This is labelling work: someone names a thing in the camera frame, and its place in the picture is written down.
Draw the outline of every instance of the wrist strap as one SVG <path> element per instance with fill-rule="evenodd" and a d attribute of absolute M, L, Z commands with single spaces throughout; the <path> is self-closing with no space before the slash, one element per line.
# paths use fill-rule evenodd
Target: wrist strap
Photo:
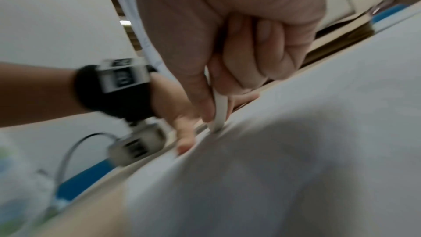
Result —
<path fill-rule="evenodd" d="M 149 72 L 156 71 L 152 66 Z M 85 66 L 75 77 L 74 88 L 80 103 L 91 111 L 126 119 L 128 122 L 154 117 L 150 100 L 150 83 L 142 83 L 121 90 L 104 93 L 96 65 Z"/>

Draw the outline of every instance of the white sheet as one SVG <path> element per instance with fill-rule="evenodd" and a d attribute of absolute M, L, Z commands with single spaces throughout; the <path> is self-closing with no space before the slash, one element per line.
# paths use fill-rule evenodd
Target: white sheet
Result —
<path fill-rule="evenodd" d="M 418 236 L 421 16 L 267 91 L 128 181 L 133 236 Z"/>

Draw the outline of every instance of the forearm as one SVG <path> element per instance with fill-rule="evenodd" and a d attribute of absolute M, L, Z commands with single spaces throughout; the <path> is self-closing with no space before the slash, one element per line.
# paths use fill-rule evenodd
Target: forearm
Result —
<path fill-rule="evenodd" d="M 76 70 L 0 63 L 0 127 L 89 112 L 73 88 Z"/>

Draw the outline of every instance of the hand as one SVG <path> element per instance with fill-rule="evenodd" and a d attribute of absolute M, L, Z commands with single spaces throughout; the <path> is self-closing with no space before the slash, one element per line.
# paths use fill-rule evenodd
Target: hand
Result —
<path fill-rule="evenodd" d="M 258 93 L 231 97 L 228 114 L 234 107 L 259 98 Z M 155 114 L 165 119 L 177 132 L 177 148 L 184 154 L 196 143 L 195 125 L 200 120 L 199 113 L 189 101 L 181 85 L 158 73 L 151 73 L 151 104 Z"/>
<path fill-rule="evenodd" d="M 242 94 L 268 78 L 285 79 L 302 64 L 325 13 L 325 0 L 137 4 L 152 43 L 206 122 L 213 119 L 214 103 L 205 66 L 213 86 L 225 95 Z M 224 30 L 226 35 L 218 35 Z"/>

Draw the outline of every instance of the cable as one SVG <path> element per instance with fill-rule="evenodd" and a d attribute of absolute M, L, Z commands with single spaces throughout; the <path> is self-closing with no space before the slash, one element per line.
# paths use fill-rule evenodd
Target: cable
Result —
<path fill-rule="evenodd" d="M 77 141 L 64 155 L 63 159 L 61 160 L 59 169 L 57 170 L 57 174 L 54 178 L 54 190 L 53 190 L 53 194 L 51 196 L 51 200 L 50 200 L 50 205 L 47 208 L 46 212 L 45 212 L 45 218 L 54 215 L 54 213 L 56 213 L 56 210 L 54 208 L 54 200 L 56 198 L 56 194 L 58 191 L 58 188 L 60 187 L 60 185 L 63 183 L 63 179 L 64 179 L 64 174 L 66 172 L 67 166 L 69 165 L 70 162 L 70 158 L 73 155 L 73 153 L 76 151 L 76 149 L 79 147 L 79 145 L 81 143 L 83 143 L 84 141 L 86 141 L 87 139 L 94 137 L 94 136 L 98 136 L 98 135 L 102 135 L 102 136 L 107 136 L 108 138 L 112 139 L 114 142 L 117 142 L 119 140 L 119 138 L 112 134 L 112 133 L 93 133 L 90 135 L 87 135 L 85 137 L 83 137 L 82 139 L 80 139 L 79 141 Z"/>

